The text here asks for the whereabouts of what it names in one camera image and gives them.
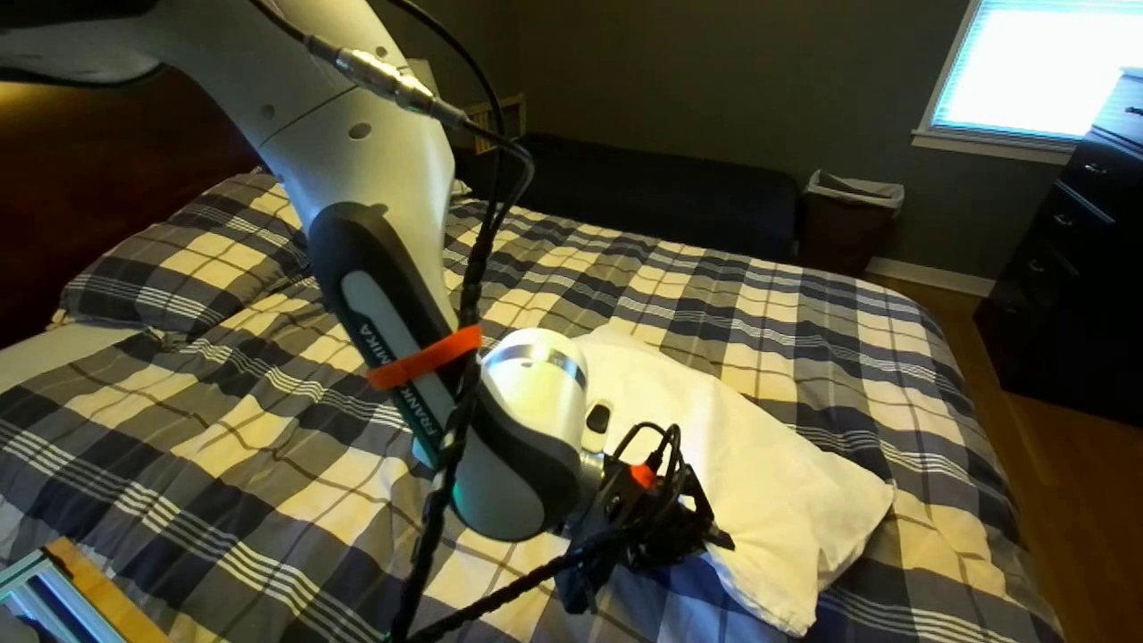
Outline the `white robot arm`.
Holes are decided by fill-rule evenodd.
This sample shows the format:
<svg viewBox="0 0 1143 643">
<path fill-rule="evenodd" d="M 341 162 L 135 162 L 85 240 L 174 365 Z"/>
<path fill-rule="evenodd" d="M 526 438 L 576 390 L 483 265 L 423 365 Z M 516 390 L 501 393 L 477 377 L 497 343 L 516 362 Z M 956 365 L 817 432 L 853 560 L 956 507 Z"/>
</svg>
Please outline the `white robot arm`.
<svg viewBox="0 0 1143 643">
<path fill-rule="evenodd" d="M 473 249 L 441 285 L 445 131 L 463 122 L 403 73 L 367 0 L 0 0 L 3 68 L 122 87 L 188 74 L 286 185 L 321 296 L 391 398 L 445 519 L 522 542 L 560 531 L 544 574 L 582 611 L 620 566 L 727 541 L 676 443 L 644 465 L 582 453 L 585 368 L 564 336 L 477 336 Z"/>
</svg>

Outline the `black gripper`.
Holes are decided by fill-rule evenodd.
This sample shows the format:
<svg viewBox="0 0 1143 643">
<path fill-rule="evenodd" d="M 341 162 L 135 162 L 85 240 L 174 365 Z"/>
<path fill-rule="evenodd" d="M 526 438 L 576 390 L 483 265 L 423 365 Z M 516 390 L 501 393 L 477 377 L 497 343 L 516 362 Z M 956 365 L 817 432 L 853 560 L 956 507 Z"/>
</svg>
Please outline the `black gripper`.
<svg viewBox="0 0 1143 643">
<path fill-rule="evenodd" d="M 683 430 L 634 423 L 603 459 L 603 478 L 572 529 L 572 566 L 558 598 L 572 615 L 591 609 L 614 569 L 652 571 L 735 541 L 713 523 L 696 469 L 683 459 Z"/>
</svg>

